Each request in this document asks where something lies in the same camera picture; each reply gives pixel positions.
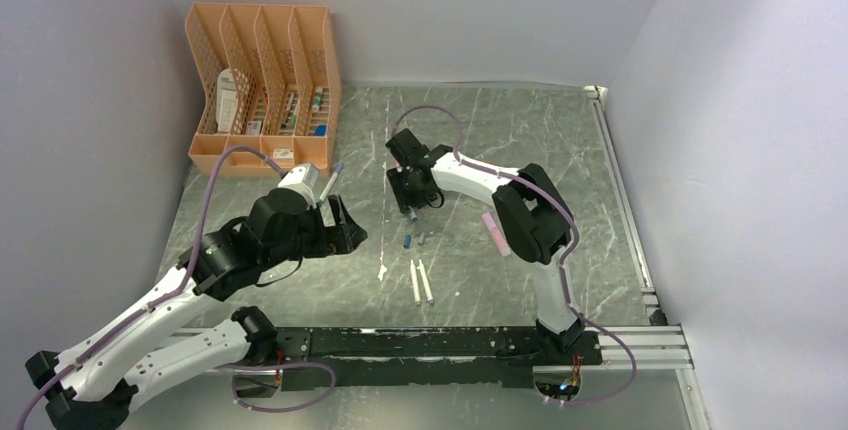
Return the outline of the white pen orange tip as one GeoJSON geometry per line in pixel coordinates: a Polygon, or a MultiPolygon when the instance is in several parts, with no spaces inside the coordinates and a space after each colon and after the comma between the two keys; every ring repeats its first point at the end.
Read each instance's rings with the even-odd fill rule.
{"type": "Polygon", "coordinates": [[[410,260],[409,268],[410,268],[410,276],[411,276],[411,283],[412,283],[412,289],[413,289],[414,303],[417,307],[420,307],[422,305],[422,295],[421,295],[421,289],[420,289],[420,284],[419,284],[418,268],[416,266],[414,259],[410,260]]]}

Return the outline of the white pen grey cap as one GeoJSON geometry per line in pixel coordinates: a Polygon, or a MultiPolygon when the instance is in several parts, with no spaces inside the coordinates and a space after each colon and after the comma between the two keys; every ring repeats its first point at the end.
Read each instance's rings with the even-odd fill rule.
{"type": "Polygon", "coordinates": [[[430,280],[429,280],[429,277],[428,277],[428,274],[427,274],[427,270],[426,270],[426,267],[425,267],[422,259],[418,260],[417,268],[418,268],[419,275],[421,277],[421,281],[422,281],[422,284],[423,284],[426,302],[427,302],[428,305],[433,306],[434,303],[435,303],[435,299],[434,299],[434,295],[433,295],[433,292],[432,292],[430,280]]]}

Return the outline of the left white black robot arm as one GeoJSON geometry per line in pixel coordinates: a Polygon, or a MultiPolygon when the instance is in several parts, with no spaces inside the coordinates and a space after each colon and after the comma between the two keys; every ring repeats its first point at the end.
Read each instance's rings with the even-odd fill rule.
{"type": "Polygon", "coordinates": [[[283,184],[250,212],[202,234],[177,264],[109,325],[62,352],[41,351],[26,364],[57,429],[115,429],[158,394],[208,370],[292,368],[278,332],[254,306],[242,307],[202,334],[166,345],[184,323],[287,261],[346,255],[367,238],[337,195],[333,216],[302,184],[283,184]]]}

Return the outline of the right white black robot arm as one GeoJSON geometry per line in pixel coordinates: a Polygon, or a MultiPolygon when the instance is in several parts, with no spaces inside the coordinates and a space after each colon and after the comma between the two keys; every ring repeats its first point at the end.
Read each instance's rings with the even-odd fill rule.
{"type": "Polygon", "coordinates": [[[389,142],[386,147],[399,165],[387,171],[387,179],[402,213],[433,207],[447,192],[493,207],[511,253],[530,265],[540,352],[550,363],[565,363],[585,329],[566,262],[578,232],[545,170],[537,164],[522,169],[487,164],[446,145],[430,149],[389,142]]]}

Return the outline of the white pen blue cap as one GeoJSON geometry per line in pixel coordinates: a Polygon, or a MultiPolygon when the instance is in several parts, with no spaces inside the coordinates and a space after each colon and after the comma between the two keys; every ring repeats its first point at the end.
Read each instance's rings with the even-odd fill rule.
{"type": "Polygon", "coordinates": [[[334,188],[334,186],[335,186],[340,174],[342,173],[343,169],[344,169],[343,163],[339,163],[335,166],[332,173],[330,174],[330,177],[329,177],[325,187],[323,188],[322,192],[320,193],[319,199],[317,201],[318,206],[322,205],[324,202],[327,201],[327,198],[330,196],[331,191],[334,188]]]}

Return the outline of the purple pink highlighter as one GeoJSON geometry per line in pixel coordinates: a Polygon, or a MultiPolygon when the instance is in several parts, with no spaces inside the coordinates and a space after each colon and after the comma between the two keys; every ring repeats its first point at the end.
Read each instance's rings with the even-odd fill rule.
{"type": "Polygon", "coordinates": [[[508,257],[511,255],[511,249],[506,242],[504,235],[502,234],[498,224],[495,222],[493,215],[489,212],[486,212],[482,215],[482,221],[496,247],[499,254],[502,257],[508,257]]]}

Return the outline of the orange plastic file organizer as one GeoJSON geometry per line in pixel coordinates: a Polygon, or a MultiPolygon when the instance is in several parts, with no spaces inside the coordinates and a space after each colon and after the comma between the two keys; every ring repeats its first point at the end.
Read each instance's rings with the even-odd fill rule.
{"type": "Polygon", "coordinates": [[[327,6],[195,3],[185,31],[205,96],[188,155],[209,174],[228,148],[222,176],[271,176],[312,163],[323,176],[333,152],[343,85],[327,6]],[[230,68],[238,109],[217,133],[218,74],[230,68]],[[260,159],[269,157],[270,163],[260,159]]]}

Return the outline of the white paper packet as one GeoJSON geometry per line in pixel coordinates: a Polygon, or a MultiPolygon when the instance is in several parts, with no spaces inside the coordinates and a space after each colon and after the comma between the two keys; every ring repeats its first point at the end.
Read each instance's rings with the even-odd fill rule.
{"type": "Polygon", "coordinates": [[[217,77],[215,122],[217,133],[229,133],[238,109],[236,84],[230,68],[223,69],[217,77]]]}

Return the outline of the black base frame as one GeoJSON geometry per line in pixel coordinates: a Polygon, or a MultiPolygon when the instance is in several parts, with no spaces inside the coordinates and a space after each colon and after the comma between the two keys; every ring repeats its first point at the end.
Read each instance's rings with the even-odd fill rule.
{"type": "Polygon", "coordinates": [[[317,362],[334,371],[292,370],[286,391],[338,386],[406,386],[498,383],[532,389],[536,371],[602,363],[599,337],[583,331],[559,352],[537,326],[377,328],[279,327],[252,339],[240,363],[257,368],[317,362]]]}

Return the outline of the aluminium rail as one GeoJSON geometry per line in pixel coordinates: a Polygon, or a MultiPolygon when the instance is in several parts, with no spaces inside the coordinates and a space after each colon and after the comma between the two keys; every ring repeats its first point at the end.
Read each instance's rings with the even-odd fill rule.
{"type": "Polygon", "coordinates": [[[597,129],[604,145],[607,169],[615,185],[615,196],[622,212],[625,234],[637,271],[644,313],[649,318],[647,326],[614,327],[612,332],[630,348],[641,368],[675,371],[691,369],[693,361],[682,328],[678,325],[667,325],[663,319],[664,313],[645,258],[607,123],[604,107],[607,89],[589,85],[584,90],[588,95],[597,129]]]}

